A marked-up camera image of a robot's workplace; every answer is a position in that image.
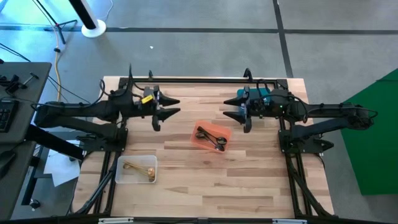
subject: yellow cable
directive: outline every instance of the yellow cable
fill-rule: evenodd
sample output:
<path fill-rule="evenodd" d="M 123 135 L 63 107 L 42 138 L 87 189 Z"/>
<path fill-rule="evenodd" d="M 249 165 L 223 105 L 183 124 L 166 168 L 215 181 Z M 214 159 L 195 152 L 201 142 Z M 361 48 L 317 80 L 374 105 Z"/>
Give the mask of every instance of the yellow cable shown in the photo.
<path fill-rule="evenodd" d="M 52 25 L 50 19 L 47 17 L 47 15 L 43 12 L 43 10 L 39 7 L 39 5 L 37 5 L 37 3 L 32 0 L 32 2 L 37 6 L 37 8 L 42 12 L 42 14 L 45 16 L 45 18 L 48 20 L 48 22 L 51 25 L 52 30 L 54 31 L 54 35 L 57 38 L 57 46 L 56 48 L 59 47 L 59 42 L 58 42 L 58 35 L 57 32 L 55 31 L 54 26 Z M 58 52 L 55 52 L 55 61 L 54 61 L 54 67 L 55 67 L 55 74 L 57 75 L 57 80 L 58 80 L 58 93 L 57 93 L 57 101 L 60 101 L 60 97 L 61 97 L 61 77 L 60 74 L 58 73 Z"/>

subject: wooden table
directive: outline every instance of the wooden table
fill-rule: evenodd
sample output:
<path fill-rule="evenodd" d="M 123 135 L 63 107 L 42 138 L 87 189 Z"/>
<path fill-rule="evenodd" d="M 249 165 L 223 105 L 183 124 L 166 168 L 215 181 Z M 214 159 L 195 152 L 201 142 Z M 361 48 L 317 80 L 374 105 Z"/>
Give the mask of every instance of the wooden table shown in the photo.
<path fill-rule="evenodd" d="M 117 89 L 120 77 L 105 77 L 106 90 Z M 288 79 L 289 90 L 308 102 L 303 79 Z M 140 83 L 140 86 L 153 86 Z M 181 111 L 162 123 L 160 132 L 151 118 L 131 118 L 123 155 L 156 155 L 159 168 L 155 184 L 118 184 L 112 216 L 129 217 L 294 217 L 285 157 L 280 152 L 274 118 L 252 119 L 252 130 L 223 115 L 236 107 L 224 100 L 236 96 L 243 84 L 161 83 L 166 96 L 181 101 Z M 205 120 L 233 130 L 224 154 L 192 146 L 190 135 L 195 122 Z M 74 210 L 79 209 L 98 185 L 103 152 L 87 158 L 78 179 Z M 324 208 L 333 213 L 325 171 L 319 158 L 303 154 L 307 184 Z M 300 208 L 304 212 L 299 187 Z M 105 190 L 102 206 L 108 190 Z"/>

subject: gray desk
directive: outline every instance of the gray desk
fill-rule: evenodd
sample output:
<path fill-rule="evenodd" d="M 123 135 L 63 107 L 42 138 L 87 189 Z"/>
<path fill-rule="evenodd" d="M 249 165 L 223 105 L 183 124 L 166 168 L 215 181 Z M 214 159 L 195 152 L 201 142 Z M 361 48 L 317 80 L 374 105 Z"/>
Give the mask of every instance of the gray desk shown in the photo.
<path fill-rule="evenodd" d="M 18 98 L 39 102 L 50 69 L 51 63 L 6 62 L 0 64 L 0 75 L 11 77 L 15 74 L 20 76 L 22 81 L 30 76 L 29 72 L 39 76 L 38 80 L 32 80 L 28 83 L 27 89 L 15 92 L 15 96 Z M 7 96 L 4 87 L 0 86 L 0 98 L 4 96 Z M 7 138 L 8 135 L 13 133 L 25 135 L 34 114 L 30 104 L 23 101 L 19 103 L 18 111 L 9 132 L 7 134 L 0 133 L 0 142 L 2 138 Z M 16 159 L 11 164 L 8 173 L 0 180 L 0 220 L 9 219 L 12 215 L 35 149 L 35 142 L 33 141 L 23 142 L 17 147 L 16 145 L 0 145 L 0 152 L 10 150 L 13 147 L 15 147 L 14 151 L 17 152 Z"/>

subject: desk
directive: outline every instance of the desk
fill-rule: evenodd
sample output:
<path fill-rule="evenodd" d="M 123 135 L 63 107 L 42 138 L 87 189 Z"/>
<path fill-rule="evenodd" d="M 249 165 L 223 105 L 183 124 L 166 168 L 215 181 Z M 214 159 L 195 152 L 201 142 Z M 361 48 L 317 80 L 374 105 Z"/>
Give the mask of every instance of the desk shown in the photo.
<path fill-rule="evenodd" d="M 28 88 L 25 90 L 17 90 L 15 92 L 15 96 L 25 100 L 39 102 L 50 69 L 51 63 L 6 62 L 4 64 L 0 64 L 0 75 L 5 75 L 10 79 L 12 75 L 15 74 L 18 75 L 20 80 L 23 82 L 30 77 L 29 72 L 36 74 L 39 79 L 31 80 L 27 84 Z M 4 89 L 5 87 L 0 86 L 0 98 L 8 96 Z M 34 110 L 30 107 L 30 104 L 30 102 L 19 102 L 18 111 L 11 124 L 10 130 L 8 133 L 0 134 L 0 141 L 3 138 L 9 138 L 10 134 L 24 135 L 34 114 Z M 2 144 L 0 145 L 0 152 L 8 151 L 16 145 L 17 144 Z M 33 141 L 26 141 L 14 149 L 14 151 L 17 152 L 16 159 L 11 164 L 8 173 L 0 180 L 0 220 L 8 219 L 12 214 L 15 203 L 18 199 L 19 191 L 24 182 L 35 145 L 36 143 Z"/>
<path fill-rule="evenodd" d="M 109 92 L 117 89 L 119 77 L 105 77 L 104 81 Z M 303 79 L 288 79 L 288 84 L 295 96 L 308 102 Z M 294 217 L 285 157 L 277 137 L 279 121 L 253 118 L 252 131 L 244 134 L 239 123 L 222 114 L 236 110 L 223 101 L 235 97 L 244 84 L 159 85 L 166 96 L 181 101 L 175 105 L 181 107 L 181 111 L 162 123 L 160 132 L 153 131 L 150 117 L 129 119 L 129 137 L 123 152 L 123 155 L 156 155 L 157 182 L 117 185 L 112 216 Z M 231 128 L 233 135 L 228 151 L 217 154 L 192 146 L 190 135 L 197 120 Z M 103 156 L 103 152 L 94 152 L 85 159 L 76 186 L 74 210 L 86 202 L 98 185 Z M 333 213 L 321 161 L 314 155 L 303 154 L 303 164 L 309 189 L 323 207 Z"/>

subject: concrete floor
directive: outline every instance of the concrete floor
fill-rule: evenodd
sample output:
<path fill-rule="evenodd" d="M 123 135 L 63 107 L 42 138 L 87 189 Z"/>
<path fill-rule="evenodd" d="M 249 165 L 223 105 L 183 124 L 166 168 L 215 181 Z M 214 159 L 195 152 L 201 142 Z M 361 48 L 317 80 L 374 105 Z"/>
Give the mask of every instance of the concrete floor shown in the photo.
<path fill-rule="evenodd" d="M 42 1 L 59 22 L 77 18 L 67 1 Z M 98 17 L 108 1 L 88 1 Z M 279 0 L 285 29 L 398 29 L 398 2 L 393 0 Z M 30 0 L 9 1 L 0 23 L 47 24 Z M 108 27 L 194 27 L 276 29 L 272 0 L 114 0 Z M 108 32 L 87 39 L 66 32 L 59 63 L 62 84 L 90 101 L 105 75 L 240 77 L 246 67 L 256 77 L 286 77 L 278 34 Z M 397 68 L 398 35 L 286 35 L 293 75 L 304 78 L 311 103 L 339 103 Z M 55 37 L 51 32 L 0 30 L 0 42 L 36 62 L 52 62 Z M 22 61 L 0 51 L 5 61 Z M 50 75 L 55 77 L 54 70 Z M 55 100 L 46 85 L 41 102 Z M 65 93 L 70 101 L 77 101 Z M 364 197 L 339 131 L 326 139 L 335 148 L 325 153 L 326 176 L 335 213 L 343 218 L 398 222 L 398 195 Z M 43 207 L 16 207 L 13 218 L 63 215 L 73 182 L 55 189 L 38 183 L 34 197 Z M 46 208 L 57 207 L 55 213 Z"/>

